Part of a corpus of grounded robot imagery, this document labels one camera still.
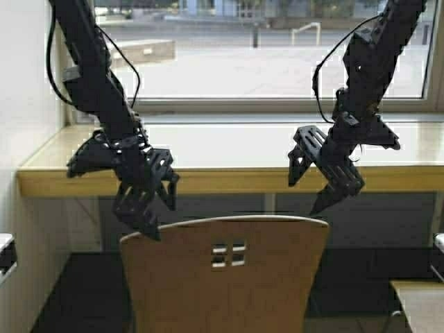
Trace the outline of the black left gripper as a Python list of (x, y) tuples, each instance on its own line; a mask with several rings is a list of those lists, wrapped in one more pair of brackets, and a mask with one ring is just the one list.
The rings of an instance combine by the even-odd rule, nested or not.
[[(157, 195), (170, 210), (176, 210), (180, 176), (172, 164), (170, 150), (151, 146), (144, 134), (112, 141), (104, 130), (95, 130), (68, 161), (67, 177), (112, 170), (119, 180), (160, 180)], [(133, 231), (160, 241), (158, 219), (151, 209), (153, 197), (153, 193), (122, 181), (112, 210)]]

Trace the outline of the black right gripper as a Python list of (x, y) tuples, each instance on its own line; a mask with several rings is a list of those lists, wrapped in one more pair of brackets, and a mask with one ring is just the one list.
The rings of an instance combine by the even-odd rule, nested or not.
[(340, 115), (325, 133), (315, 125), (300, 126), (293, 137), (295, 147), (288, 153), (288, 185), (293, 187), (312, 163), (327, 180), (316, 195), (310, 216), (356, 196), (365, 185), (350, 156), (358, 146), (379, 146), (400, 150), (399, 137), (378, 114), (358, 121)]

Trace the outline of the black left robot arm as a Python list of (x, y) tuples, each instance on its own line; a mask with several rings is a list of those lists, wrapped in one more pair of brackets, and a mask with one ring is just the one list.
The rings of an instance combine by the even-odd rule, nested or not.
[(151, 209), (159, 197), (176, 208), (179, 175), (170, 150), (148, 142), (146, 129), (128, 103), (111, 70), (105, 33), (96, 25), (86, 1), (51, 1), (51, 28), (60, 25), (74, 65), (65, 69), (66, 103), (95, 116), (100, 127), (72, 155), (67, 177), (112, 170), (119, 180), (113, 210), (122, 222), (153, 240), (160, 240), (159, 222)]

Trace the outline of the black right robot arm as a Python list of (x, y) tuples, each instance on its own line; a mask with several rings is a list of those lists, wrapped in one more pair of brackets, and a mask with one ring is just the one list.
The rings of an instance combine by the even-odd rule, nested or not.
[(289, 185), (294, 186), (315, 164), (327, 180), (317, 194), (311, 214), (356, 196), (364, 187), (350, 155), (357, 146), (381, 146), (400, 150), (399, 137), (379, 114), (399, 56), (410, 42), (426, 1), (387, 1), (375, 15), (375, 25), (358, 25), (348, 34), (343, 56), (348, 75), (345, 87), (336, 91), (331, 127), (327, 133), (315, 126), (300, 126), (289, 152)]

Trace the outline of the left robot base edge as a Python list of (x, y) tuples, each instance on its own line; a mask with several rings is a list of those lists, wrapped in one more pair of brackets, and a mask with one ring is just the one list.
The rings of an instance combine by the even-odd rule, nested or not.
[(1, 280), (12, 272), (17, 265), (17, 250), (12, 234), (1, 233)]

